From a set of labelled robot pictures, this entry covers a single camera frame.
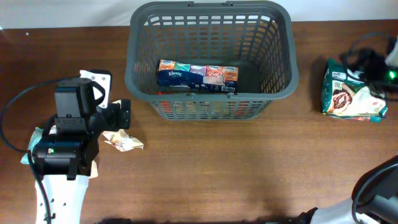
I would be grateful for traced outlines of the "green tortilla wrap package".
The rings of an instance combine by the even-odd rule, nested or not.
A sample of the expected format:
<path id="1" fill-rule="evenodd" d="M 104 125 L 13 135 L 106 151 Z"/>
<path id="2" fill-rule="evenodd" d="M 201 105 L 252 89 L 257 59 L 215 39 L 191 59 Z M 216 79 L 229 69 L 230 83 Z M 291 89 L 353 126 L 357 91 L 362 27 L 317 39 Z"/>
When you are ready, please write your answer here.
<path id="1" fill-rule="evenodd" d="M 380 123 L 388 110 L 386 94 L 358 81 L 360 71 L 349 74 L 341 64 L 328 59 L 322 82 L 321 113 L 338 119 Z"/>

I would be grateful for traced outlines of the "cream snack bag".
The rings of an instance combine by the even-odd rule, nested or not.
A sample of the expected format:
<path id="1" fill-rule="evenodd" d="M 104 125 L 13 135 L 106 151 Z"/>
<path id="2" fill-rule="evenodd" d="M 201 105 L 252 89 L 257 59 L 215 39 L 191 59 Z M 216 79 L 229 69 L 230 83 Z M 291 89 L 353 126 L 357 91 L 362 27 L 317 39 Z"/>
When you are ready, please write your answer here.
<path id="1" fill-rule="evenodd" d="M 120 104 L 121 100 L 114 101 L 110 104 Z M 117 131 L 103 131 L 101 134 L 105 138 L 105 142 L 112 145 L 120 152 L 127 152 L 133 149 L 144 149 L 144 143 L 138 138 L 128 134 L 127 129 L 119 129 Z"/>

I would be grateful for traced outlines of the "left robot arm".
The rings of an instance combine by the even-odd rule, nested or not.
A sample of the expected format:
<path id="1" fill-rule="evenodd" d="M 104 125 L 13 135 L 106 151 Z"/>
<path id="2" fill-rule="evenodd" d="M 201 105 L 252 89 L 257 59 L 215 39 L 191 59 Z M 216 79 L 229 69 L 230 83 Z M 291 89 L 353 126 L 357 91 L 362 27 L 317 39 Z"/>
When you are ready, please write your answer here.
<path id="1" fill-rule="evenodd" d="M 62 80 L 55 89 L 57 114 L 28 152 L 37 192 L 37 223 L 79 223 L 100 135 L 130 127 L 130 100 L 102 108 L 104 97 L 95 98 L 95 88 L 106 93 L 88 78 Z"/>

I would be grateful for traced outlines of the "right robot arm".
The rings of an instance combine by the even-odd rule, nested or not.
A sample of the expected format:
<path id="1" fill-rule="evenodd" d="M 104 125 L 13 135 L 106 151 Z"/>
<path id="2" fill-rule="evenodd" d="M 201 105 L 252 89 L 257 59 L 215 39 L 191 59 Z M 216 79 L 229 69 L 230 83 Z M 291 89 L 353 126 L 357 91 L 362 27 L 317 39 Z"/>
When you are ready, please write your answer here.
<path id="1" fill-rule="evenodd" d="M 338 62 L 326 63 L 321 112 L 338 119 L 380 122 L 397 93 L 397 37 L 386 36 L 386 54 L 352 43 Z M 397 223 L 397 157 L 361 176 L 351 197 L 314 207 L 287 223 Z"/>

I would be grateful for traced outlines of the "blue Kleenex tissue multipack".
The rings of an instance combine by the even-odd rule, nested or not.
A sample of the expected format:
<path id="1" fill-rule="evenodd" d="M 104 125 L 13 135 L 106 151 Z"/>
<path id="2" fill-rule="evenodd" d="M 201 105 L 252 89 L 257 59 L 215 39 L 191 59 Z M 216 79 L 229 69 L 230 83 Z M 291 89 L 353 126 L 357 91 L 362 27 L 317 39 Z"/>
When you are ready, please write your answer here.
<path id="1" fill-rule="evenodd" d="M 160 60 L 157 65 L 160 86 L 232 93 L 238 87 L 238 77 L 238 67 L 193 65 L 172 60 Z"/>

